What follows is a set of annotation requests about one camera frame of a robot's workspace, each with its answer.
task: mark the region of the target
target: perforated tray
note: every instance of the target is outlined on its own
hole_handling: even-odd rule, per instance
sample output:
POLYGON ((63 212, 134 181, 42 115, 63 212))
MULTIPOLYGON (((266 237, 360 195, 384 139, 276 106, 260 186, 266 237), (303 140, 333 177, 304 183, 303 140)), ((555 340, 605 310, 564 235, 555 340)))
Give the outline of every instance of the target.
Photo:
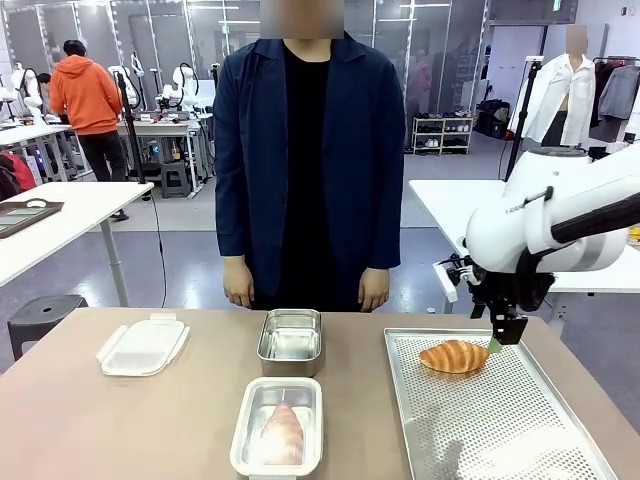
POLYGON ((450 339, 487 346, 489 330, 384 335, 415 480, 617 478, 522 343, 456 375, 423 366, 420 352, 450 339))

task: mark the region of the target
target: mannequin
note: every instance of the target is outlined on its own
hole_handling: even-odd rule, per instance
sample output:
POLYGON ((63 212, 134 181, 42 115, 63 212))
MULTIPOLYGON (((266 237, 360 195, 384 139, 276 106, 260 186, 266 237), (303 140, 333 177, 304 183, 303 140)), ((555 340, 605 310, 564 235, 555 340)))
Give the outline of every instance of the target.
MULTIPOLYGON (((567 25, 566 53, 550 60, 534 83, 523 136, 543 146, 576 146, 588 138, 595 96, 595 65, 584 54, 585 25, 567 25)), ((511 117, 514 130, 524 90, 511 117)))

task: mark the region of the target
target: black pants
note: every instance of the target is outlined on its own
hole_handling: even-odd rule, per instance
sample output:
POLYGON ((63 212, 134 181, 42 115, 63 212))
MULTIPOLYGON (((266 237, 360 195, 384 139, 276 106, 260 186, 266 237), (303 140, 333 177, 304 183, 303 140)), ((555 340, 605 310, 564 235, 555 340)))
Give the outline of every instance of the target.
POLYGON ((78 135, 87 161, 99 182, 124 182, 127 163, 122 152, 118 132, 78 135))

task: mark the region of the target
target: red bag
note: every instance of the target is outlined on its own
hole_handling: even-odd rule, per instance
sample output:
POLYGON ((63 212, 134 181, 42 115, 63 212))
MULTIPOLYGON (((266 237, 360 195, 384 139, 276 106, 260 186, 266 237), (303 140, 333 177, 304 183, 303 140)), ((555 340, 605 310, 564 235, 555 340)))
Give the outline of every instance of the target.
POLYGON ((14 175, 18 183, 20 184, 20 191, 26 192, 32 188, 36 188, 36 181, 33 179, 33 174, 27 165, 17 155, 2 154, 3 157, 9 159, 13 164, 14 175))

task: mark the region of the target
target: shoe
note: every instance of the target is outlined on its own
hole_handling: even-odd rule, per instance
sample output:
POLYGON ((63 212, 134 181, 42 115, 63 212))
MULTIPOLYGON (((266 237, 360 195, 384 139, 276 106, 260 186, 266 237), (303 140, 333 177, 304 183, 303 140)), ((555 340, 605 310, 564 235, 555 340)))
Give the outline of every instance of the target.
POLYGON ((111 215, 111 218, 114 222, 123 222, 125 220, 129 220, 129 215, 124 213, 124 210, 120 210, 118 213, 111 215))

